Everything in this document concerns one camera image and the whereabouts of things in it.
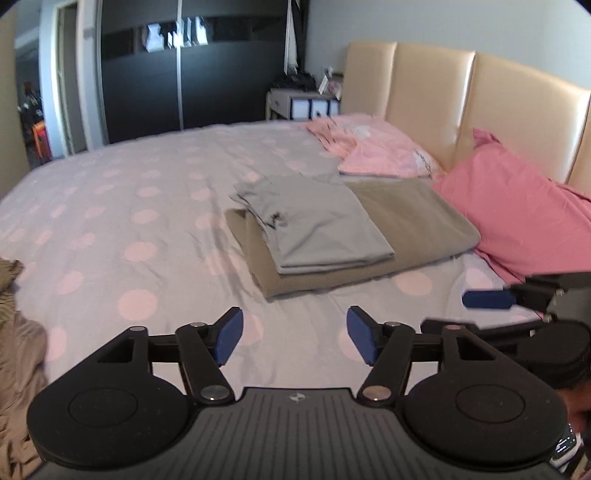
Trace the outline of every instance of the beige leather headboard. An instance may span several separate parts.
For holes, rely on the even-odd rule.
[[[386,120],[452,166],[475,52],[399,43]]]
[[[395,43],[353,42],[347,52],[341,113],[386,113]]]
[[[472,151],[472,129],[487,129],[549,178],[591,193],[590,97],[590,90],[489,55],[353,42],[342,112],[383,116],[446,170]]]

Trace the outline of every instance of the folded khaki sheet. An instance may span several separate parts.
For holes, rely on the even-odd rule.
[[[394,257],[363,267],[280,275],[254,216],[245,210],[225,212],[265,297],[337,287],[419,267],[470,250],[480,241],[478,230],[419,179],[359,181],[347,186],[394,249]]]

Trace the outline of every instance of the gray fabric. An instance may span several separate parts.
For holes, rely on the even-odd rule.
[[[357,197],[333,174],[272,176],[234,187],[232,200],[257,219],[280,274],[362,267],[394,254]]]

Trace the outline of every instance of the folded clothes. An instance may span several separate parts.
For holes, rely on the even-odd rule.
[[[359,181],[346,184],[396,252],[372,265],[331,272],[281,275],[254,215],[227,210],[228,227],[265,297],[332,288],[419,267],[475,247],[478,230],[421,180]]]
[[[341,173],[402,179],[444,175],[427,151],[381,118],[363,113],[321,117],[306,128],[343,159]]]
[[[283,275],[371,265],[392,247],[338,176],[271,176],[234,185]]]

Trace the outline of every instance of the orange chair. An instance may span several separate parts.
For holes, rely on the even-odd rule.
[[[33,125],[33,138],[35,139],[35,147],[37,149],[37,156],[43,165],[51,160],[51,150],[47,140],[47,130],[45,129],[45,122],[39,122]]]

